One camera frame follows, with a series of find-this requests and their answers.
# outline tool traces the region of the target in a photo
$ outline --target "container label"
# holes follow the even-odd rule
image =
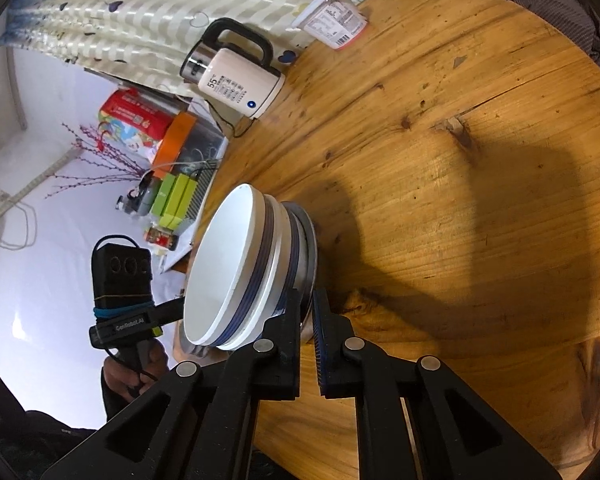
[[[247,93],[240,83],[238,83],[234,79],[229,79],[223,75],[219,76],[218,74],[212,74],[209,81],[206,83],[206,86],[209,87],[215,94],[223,96],[225,99],[233,102],[239,103],[242,101],[242,98]]]
[[[319,9],[304,29],[331,48],[341,48],[365,28],[366,20],[352,4],[330,2]]]

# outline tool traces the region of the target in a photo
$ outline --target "human hand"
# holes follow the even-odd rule
[[[144,371],[160,379],[169,371],[167,366],[169,358],[162,344],[154,339],[149,350],[149,363],[144,367]],[[136,388],[141,386],[140,394],[144,394],[155,381],[144,374],[138,374],[126,368],[111,357],[104,360],[104,380],[110,390],[123,397],[126,402],[131,402],[134,398],[128,391],[128,388]]]

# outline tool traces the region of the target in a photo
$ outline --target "stacked bowl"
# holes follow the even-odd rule
[[[187,282],[183,325],[192,344],[235,350],[251,343],[284,312],[289,290],[313,288],[315,265],[294,210],[249,184],[224,199]]]

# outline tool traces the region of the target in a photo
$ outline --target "striped curtain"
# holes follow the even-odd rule
[[[211,21],[228,16],[260,30],[284,70],[312,41],[291,27],[311,1],[12,0],[0,43],[190,96],[180,67]]]

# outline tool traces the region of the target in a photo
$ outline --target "wooden tabletop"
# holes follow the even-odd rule
[[[505,0],[367,0],[234,140],[237,184],[315,221],[331,306],[389,354],[435,354],[575,478],[600,448],[600,70]],[[358,478],[354,407],[265,402],[256,445],[301,480]]]

